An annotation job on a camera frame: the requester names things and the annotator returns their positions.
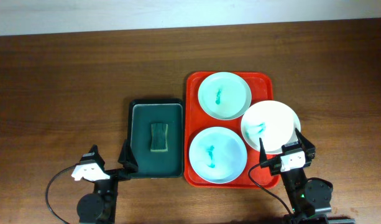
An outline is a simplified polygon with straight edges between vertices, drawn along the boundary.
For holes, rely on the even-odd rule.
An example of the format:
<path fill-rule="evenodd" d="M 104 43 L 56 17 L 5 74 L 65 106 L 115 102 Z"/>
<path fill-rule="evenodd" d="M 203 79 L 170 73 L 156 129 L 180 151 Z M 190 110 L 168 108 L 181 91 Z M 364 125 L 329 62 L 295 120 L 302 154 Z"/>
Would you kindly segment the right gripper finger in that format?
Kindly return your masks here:
<path fill-rule="evenodd" d="M 264 144 L 263 144 L 262 138 L 259 138 L 259 144 L 260 144 L 259 166 L 261 166 L 261 168 L 264 168 L 264 167 L 268 166 L 268 164 L 267 164 L 268 159 L 267 159 L 267 155 L 266 155 L 266 152 L 264 149 Z"/>
<path fill-rule="evenodd" d="M 305 138 L 304 135 L 301 134 L 298 128 L 295 128 L 295 134 L 298 139 L 298 142 L 302 145 L 302 148 L 314 149 L 314 144 L 312 144 L 309 140 L 307 140 L 307 138 Z"/>

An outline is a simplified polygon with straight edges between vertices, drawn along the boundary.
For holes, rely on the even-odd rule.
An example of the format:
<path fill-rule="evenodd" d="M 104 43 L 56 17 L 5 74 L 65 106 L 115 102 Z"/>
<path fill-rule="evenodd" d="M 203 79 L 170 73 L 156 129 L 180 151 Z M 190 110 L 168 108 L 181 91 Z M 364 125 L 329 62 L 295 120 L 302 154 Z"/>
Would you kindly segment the white plate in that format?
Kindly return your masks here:
<path fill-rule="evenodd" d="M 296 113 L 279 101 L 255 103 L 241 119 L 241 133 L 246 143 L 259 151 L 262 140 L 267 154 L 280 154 L 283 145 L 295 142 L 296 129 L 301 129 Z"/>

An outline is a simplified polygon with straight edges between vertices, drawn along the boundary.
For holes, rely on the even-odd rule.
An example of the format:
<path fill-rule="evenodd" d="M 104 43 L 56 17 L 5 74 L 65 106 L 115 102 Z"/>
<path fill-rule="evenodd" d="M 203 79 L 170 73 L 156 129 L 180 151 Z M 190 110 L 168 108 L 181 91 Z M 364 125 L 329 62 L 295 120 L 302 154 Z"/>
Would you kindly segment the green yellow sponge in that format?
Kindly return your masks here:
<path fill-rule="evenodd" d="M 150 150 L 152 152 L 167 152 L 168 151 L 168 124 L 153 123 L 151 124 L 152 141 Z"/>

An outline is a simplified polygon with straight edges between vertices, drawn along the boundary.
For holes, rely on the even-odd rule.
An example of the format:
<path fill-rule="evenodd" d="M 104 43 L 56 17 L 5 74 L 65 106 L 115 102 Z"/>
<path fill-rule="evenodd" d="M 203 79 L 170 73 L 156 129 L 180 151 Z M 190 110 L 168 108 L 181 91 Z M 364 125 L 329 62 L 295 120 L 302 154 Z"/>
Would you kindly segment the light blue plate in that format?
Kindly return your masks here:
<path fill-rule="evenodd" d="M 226 184 L 238 178 L 247 164 L 247 149 L 234 131 L 224 127 L 202 130 L 192 140 L 189 159 L 203 180 Z"/>

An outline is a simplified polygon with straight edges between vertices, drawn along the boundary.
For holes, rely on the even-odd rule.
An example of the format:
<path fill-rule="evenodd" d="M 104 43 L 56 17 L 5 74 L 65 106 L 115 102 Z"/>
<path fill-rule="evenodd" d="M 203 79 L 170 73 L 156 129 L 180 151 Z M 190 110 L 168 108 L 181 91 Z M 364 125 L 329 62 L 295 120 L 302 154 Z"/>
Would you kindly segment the mint green plate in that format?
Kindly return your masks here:
<path fill-rule="evenodd" d="M 232 120 L 249 108 L 252 93 L 247 82 L 231 72 L 206 77 L 198 89 L 198 101 L 205 113 L 215 119 Z"/>

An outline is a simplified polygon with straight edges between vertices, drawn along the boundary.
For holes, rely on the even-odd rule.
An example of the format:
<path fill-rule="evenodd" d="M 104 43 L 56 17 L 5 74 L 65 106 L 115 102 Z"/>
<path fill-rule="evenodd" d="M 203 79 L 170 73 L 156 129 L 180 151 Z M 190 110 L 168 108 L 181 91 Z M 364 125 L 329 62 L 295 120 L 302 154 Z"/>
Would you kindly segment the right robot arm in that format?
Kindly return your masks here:
<path fill-rule="evenodd" d="M 282 153 L 268 159 L 260 139 L 259 167 L 268 168 L 271 175 L 280 175 L 290 201 L 292 211 L 283 217 L 282 223 L 355 223 L 352 218 L 328 218 L 333 184 L 317 177 L 307 178 L 304 169 L 315 158 L 316 148 L 298 129 L 297 140 L 282 146 Z"/>

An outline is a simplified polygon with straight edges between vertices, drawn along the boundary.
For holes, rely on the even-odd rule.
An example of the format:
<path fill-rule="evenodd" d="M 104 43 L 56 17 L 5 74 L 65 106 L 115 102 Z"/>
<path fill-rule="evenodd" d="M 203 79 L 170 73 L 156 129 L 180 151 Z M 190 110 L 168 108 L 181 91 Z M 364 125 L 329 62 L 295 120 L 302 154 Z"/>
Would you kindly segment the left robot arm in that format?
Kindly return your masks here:
<path fill-rule="evenodd" d="M 93 145 L 75 166 L 71 176 L 76 180 L 85 180 L 94 184 L 93 192 L 83 196 L 76 207 L 80 223 L 114 223 L 118 183 L 131 179 L 131 174 L 138 171 L 138 164 L 132 153 L 130 142 L 125 140 L 118 163 L 119 169 L 105 170 L 105 161 L 100 156 L 98 147 Z"/>

